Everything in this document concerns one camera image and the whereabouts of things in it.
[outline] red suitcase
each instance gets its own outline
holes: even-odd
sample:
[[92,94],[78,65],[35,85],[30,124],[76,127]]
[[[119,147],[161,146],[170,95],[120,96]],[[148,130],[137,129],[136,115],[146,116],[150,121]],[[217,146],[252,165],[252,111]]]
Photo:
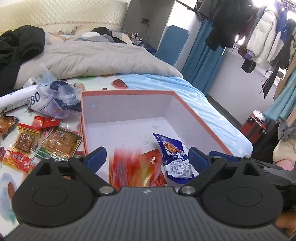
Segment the red suitcase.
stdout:
[[265,136],[266,122],[257,119],[254,114],[251,114],[240,131],[254,145],[261,137]]

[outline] blue snack bag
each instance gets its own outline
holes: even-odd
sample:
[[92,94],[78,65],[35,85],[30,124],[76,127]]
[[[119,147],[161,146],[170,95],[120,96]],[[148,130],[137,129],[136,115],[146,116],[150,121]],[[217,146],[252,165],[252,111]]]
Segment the blue snack bag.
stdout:
[[186,184],[192,178],[193,167],[184,153],[182,142],[159,134],[154,134],[162,151],[163,166],[169,179]]

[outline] cardboard box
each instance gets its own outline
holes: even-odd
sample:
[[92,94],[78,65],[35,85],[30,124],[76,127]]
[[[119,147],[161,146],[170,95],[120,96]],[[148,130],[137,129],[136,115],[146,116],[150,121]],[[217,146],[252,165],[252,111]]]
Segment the cardboard box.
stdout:
[[82,130],[86,154],[100,146],[107,160],[97,174],[108,181],[115,148],[145,153],[159,149],[153,133],[181,140],[184,152],[231,152],[206,123],[173,91],[82,92]]

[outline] white bottle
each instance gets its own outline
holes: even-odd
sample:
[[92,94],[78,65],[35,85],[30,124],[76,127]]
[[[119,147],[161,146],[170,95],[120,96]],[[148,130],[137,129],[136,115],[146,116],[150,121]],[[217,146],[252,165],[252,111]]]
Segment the white bottle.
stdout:
[[131,42],[133,43],[134,41],[135,41],[135,34],[132,33],[132,34],[131,34]]

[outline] white puffer jacket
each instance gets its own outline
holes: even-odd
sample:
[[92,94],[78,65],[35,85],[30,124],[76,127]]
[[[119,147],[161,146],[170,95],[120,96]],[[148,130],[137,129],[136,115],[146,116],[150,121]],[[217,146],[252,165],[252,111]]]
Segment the white puffer jacket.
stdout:
[[262,67],[268,65],[267,58],[276,37],[276,18],[278,16],[278,10],[274,5],[267,7],[247,45],[248,53]]

